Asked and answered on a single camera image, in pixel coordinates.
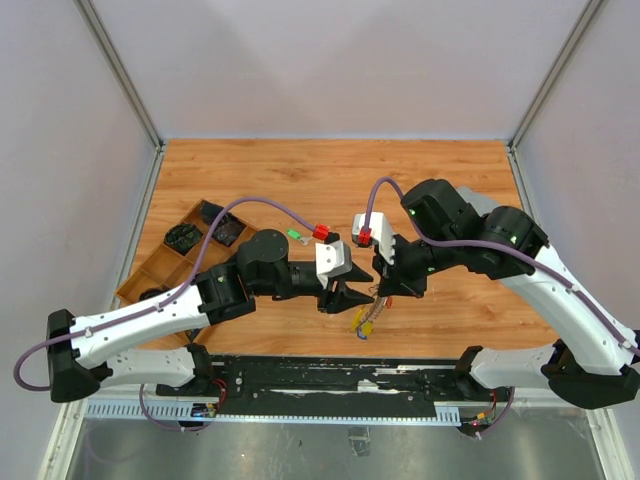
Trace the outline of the keyring with coloured keys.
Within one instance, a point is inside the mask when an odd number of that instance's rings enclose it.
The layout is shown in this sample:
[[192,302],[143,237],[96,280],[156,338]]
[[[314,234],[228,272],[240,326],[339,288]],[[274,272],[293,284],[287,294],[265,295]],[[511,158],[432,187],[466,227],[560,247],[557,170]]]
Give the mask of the keyring with coloured keys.
[[351,323],[351,332],[360,340],[367,340],[374,330],[376,319],[385,311],[391,308],[393,298],[380,296],[378,286],[373,287],[374,301],[371,304],[363,305],[357,311]]

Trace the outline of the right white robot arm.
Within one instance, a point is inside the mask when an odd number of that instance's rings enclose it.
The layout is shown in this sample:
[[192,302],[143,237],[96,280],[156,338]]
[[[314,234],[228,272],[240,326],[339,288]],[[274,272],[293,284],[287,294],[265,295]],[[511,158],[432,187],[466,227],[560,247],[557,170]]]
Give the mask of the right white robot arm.
[[467,348],[452,377],[460,397],[474,400],[498,388],[548,389],[587,410],[636,398],[638,331],[583,287],[526,212],[444,179],[417,184],[401,194],[400,204],[418,235],[413,242],[371,206],[353,221],[354,242],[375,248],[379,295],[420,298],[429,276],[463,266],[515,292],[559,336],[530,349]]

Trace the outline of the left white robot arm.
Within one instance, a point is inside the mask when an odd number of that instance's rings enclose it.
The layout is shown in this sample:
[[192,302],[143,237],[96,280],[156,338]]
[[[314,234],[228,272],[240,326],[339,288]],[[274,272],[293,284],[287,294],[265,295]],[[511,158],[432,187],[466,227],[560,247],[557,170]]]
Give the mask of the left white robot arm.
[[214,383],[205,348],[151,351],[142,344],[248,315],[259,296],[274,301],[313,297],[326,314],[372,303],[371,296],[348,285],[373,278],[353,262],[344,242],[316,244],[312,261],[292,261],[288,254],[282,233],[260,230],[226,262],[155,297],[90,316],[66,309],[51,313],[46,347],[51,400],[72,402],[127,384],[183,387],[203,395]]

